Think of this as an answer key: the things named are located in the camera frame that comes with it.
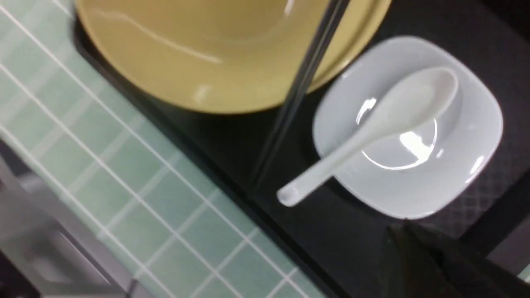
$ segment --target yellow bowl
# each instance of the yellow bowl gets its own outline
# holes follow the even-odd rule
[[[366,45],[391,0],[351,1],[310,91]],[[125,78],[168,103],[245,113],[283,102],[327,0],[80,0],[79,18]]]

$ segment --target spoon handle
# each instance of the spoon handle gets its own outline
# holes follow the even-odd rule
[[[362,129],[359,130],[335,151],[320,159],[294,180],[280,188],[276,193],[280,203],[287,207],[300,203],[333,176],[348,159],[370,144],[370,139],[362,131]]]

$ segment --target square plate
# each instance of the square plate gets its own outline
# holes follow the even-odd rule
[[[459,81],[456,98],[444,114],[370,145],[335,175],[359,200],[392,217],[416,219],[437,212],[482,171],[502,135],[502,113],[493,94],[436,45],[397,37],[357,59],[335,81],[315,114],[315,147],[326,156],[355,133],[396,82],[435,66],[451,68]]]

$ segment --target chopsticks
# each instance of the chopsticks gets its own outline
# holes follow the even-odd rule
[[[254,166],[251,181],[255,189],[261,185],[267,175],[274,156],[278,152],[291,123],[296,117],[311,80],[318,69],[322,57],[324,57],[349,2],[350,0],[329,1],[315,36],[308,47],[302,64],[287,93],[285,102],[278,112],[278,116],[267,136],[263,150]]]

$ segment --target white spoon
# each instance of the white spoon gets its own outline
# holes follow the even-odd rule
[[[288,207],[298,204],[368,145],[436,119],[449,107],[457,89],[458,79],[447,67],[426,68],[405,77],[344,144],[280,188],[278,199]]]

